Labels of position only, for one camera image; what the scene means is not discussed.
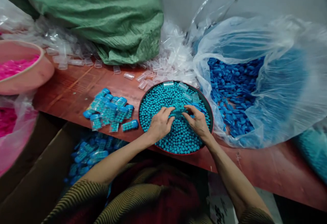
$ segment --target clear plastic bag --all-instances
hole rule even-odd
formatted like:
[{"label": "clear plastic bag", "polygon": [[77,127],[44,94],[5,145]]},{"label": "clear plastic bag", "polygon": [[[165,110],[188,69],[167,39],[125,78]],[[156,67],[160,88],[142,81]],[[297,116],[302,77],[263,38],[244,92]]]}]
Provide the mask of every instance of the clear plastic bag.
[{"label": "clear plastic bag", "polygon": [[[245,112],[254,130],[233,138],[223,130],[210,97],[209,58],[227,64],[259,57],[253,106]],[[327,115],[327,30],[292,16],[266,20],[233,17],[208,29],[193,59],[194,71],[215,117],[215,133],[230,146],[264,148],[284,142]]]},{"label": "clear plastic bag", "polygon": [[32,106],[33,96],[0,96],[0,107],[14,108],[17,115],[13,132],[0,138],[0,177],[12,166],[33,132],[38,114]]}]

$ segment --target blue capsule cap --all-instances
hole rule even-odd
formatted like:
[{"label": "blue capsule cap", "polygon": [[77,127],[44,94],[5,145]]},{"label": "blue capsule cap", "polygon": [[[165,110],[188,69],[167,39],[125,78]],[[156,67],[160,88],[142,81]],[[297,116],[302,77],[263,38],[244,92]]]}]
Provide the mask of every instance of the blue capsule cap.
[{"label": "blue capsule cap", "polygon": [[127,113],[128,112],[128,108],[126,108],[126,107],[121,107],[121,108],[119,108],[119,110],[120,111],[122,111],[122,112],[125,112],[125,113]]},{"label": "blue capsule cap", "polygon": [[106,94],[109,94],[110,93],[110,90],[107,89],[107,88],[104,88],[102,91],[105,92]]},{"label": "blue capsule cap", "polygon": [[109,103],[109,102],[110,102],[110,99],[109,99],[108,97],[103,97],[103,98],[102,98],[102,101],[103,101],[104,103]]},{"label": "blue capsule cap", "polygon": [[131,123],[134,129],[137,129],[139,127],[139,122],[136,119],[132,120]]},{"label": "blue capsule cap", "polygon": [[86,110],[83,112],[83,116],[86,118],[86,119],[89,119],[90,116],[92,116],[92,113],[89,111],[89,110]]},{"label": "blue capsule cap", "polygon": [[117,100],[119,100],[119,97],[115,96],[111,99],[111,102],[116,102]]},{"label": "blue capsule cap", "polygon": [[124,103],[127,103],[127,99],[124,98],[124,97],[120,97],[119,100],[120,100],[120,101],[123,101]]},{"label": "blue capsule cap", "polygon": [[134,106],[133,105],[126,105],[125,106],[127,109],[134,109]]},{"label": "blue capsule cap", "polygon": [[100,114],[94,114],[90,117],[90,120],[94,120],[94,119],[97,119],[97,118],[100,118]]},{"label": "blue capsule cap", "polygon": [[116,110],[116,109],[117,109],[117,105],[114,104],[114,103],[109,103],[109,104],[108,104],[108,107],[109,107],[110,109],[112,109],[112,110]]},{"label": "blue capsule cap", "polygon": [[110,101],[112,100],[112,98],[113,98],[113,95],[112,94],[106,94],[106,96],[105,96],[106,98],[108,98]]}]

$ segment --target red wooden table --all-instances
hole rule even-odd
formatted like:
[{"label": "red wooden table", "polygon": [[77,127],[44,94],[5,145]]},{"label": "red wooden table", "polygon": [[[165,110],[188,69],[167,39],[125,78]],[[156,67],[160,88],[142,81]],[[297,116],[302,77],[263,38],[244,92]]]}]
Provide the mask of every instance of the red wooden table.
[{"label": "red wooden table", "polygon": [[[130,81],[123,75],[128,71],[138,76],[144,70],[129,66],[121,67],[121,70],[121,74],[115,75],[111,66],[99,69],[69,66],[65,71],[56,69],[51,80],[38,89],[34,106],[45,113],[90,128],[90,121],[83,117],[83,112],[99,91],[108,88],[114,96],[123,96],[134,105],[133,119],[138,119],[138,107],[144,91],[138,88],[139,83],[135,79]],[[102,128],[100,132],[109,134],[109,127]],[[139,128],[110,135],[131,142],[142,133]],[[254,186],[327,212],[327,187],[290,141],[266,149],[250,150],[230,148],[223,141],[216,140]],[[154,146],[150,150],[217,172],[206,147],[193,155],[171,155]]]}]

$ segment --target pile of blue capsules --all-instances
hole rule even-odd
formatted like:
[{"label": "pile of blue capsules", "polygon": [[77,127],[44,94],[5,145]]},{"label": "pile of blue capsules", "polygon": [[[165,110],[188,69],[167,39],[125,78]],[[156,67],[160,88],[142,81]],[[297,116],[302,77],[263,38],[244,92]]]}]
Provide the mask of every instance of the pile of blue capsules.
[{"label": "pile of blue capsules", "polygon": [[100,162],[110,153],[125,146],[127,142],[112,136],[97,132],[84,131],[79,143],[74,148],[71,165],[65,182],[72,186],[85,175],[96,163]]},{"label": "pile of blue capsules", "polygon": [[230,135],[234,138],[254,130],[245,110],[254,104],[251,95],[256,89],[256,79],[263,65],[264,57],[244,64],[225,64],[210,58],[211,98],[218,104],[220,114]]},{"label": "pile of blue capsules", "polygon": [[171,131],[163,139],[158,141],[156,146],[174,154],[189,154],[199,150],[202,147],[202,141],[193,132],[187,120],[182,115],[182,112],[186,112],[184,105],[197,106],[205,114],[208,127],[210,125],[210,118],[202,100],[199,98],[195,100],[195,97],[198,97],[197,92],[189,88],[186,89],[187,85],[185,84],[183,89],[178,85],[179,82],[168,81],[154,86],[142,100],[139,118],[141,127],[146,132],[150,127],[152,117],[162,107],[174,106],[175,110],[170,115],[170,117],[175,117]]}]

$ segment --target striped sleeve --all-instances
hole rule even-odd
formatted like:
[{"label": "striped sleeve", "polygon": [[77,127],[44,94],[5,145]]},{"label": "striped sleeve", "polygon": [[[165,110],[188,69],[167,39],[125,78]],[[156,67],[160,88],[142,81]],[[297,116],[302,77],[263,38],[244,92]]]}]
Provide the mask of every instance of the striped sleeve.
[{"label": "striped sleeve", "polygon": [[239,224],[274,224],[274,221],[262,209],[248,207],[243,212]]},{"label": "striped sleeve", "polygon": [[83,207],[92,206],[100,201],[105,202],[107,194],[108,185],[87,180],[80,181],[67,191],[42,223],[64,223],[63,219],[67,220],[74,215],[80,215]]}]

